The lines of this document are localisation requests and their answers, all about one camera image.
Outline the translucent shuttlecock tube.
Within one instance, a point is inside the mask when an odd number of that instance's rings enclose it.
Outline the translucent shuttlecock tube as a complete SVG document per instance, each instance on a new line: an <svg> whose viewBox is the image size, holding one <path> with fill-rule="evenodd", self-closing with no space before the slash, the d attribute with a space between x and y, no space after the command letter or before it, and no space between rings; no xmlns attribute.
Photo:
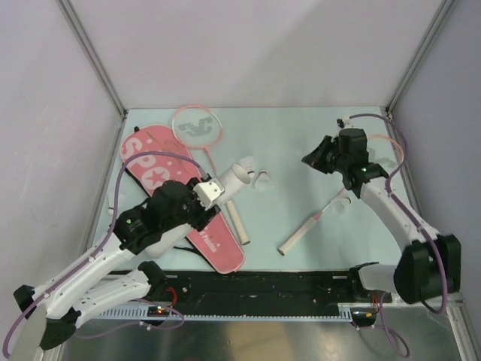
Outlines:
<svg viewBox="0 0 481 361"><path fill-rule="evenodd" d="M240 243L248 244L249 239L247 236L247 231L245 230L245 226L241 221L236 207L234 206L234 201L232 200L232 198L250 183L251 179L249 175L240 165L233 164L220 176L212 179L216 179L225 188L225 192L216 200L215 203L220 207L223 205L227 207L229 216L234 225L234 229L237 232ZM212 221L203 231L205 231L206 229L210 230L211 223ZM159 242L149 246L147 248L147 253L152 258L159 258L161 255L170 250L181 238L188 236L189 233L194 230L195 229L193 229L187 223L177 226L172 230L165 232L160 238Z"/></svg>

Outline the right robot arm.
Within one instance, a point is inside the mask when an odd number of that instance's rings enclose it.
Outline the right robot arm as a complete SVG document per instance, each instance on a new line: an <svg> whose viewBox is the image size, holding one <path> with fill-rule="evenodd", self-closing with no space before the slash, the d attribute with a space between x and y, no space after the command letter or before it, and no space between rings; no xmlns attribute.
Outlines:
<svg viewBox="0 0 481 361"><path fill-rule="evenodd" d="M399 197L391 185L393 173L372 155L375 149L393 150L396 166L404 161L398 142L357 128L342 129L334 137L326 135L301 160L323 174L340 174L345 190L379 217L401 251L395 265L371 262L352 267L355 278L347 283L349 296L363 302L379 290L415 304L457 293L461 286L460 241L454 235L442 235Z"/></svg>

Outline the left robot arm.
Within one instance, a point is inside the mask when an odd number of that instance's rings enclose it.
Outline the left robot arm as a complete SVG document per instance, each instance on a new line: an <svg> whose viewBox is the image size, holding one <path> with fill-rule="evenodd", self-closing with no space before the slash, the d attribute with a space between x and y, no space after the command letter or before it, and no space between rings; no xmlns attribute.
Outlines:
<svg viewBox="0 0 481 361"><path fill-rule="evenodd" d="M124 280L96 287L106 274L152 246L164 253L191 231L202 231L220 212L225 187L218 179L168 180L153 195L117 215L102 241L40 286L22 285L14 299L21 318L35 323L35 350L67 341L87 320L132 299L153 301L167 290L154 261L142 262Z"/></svg>

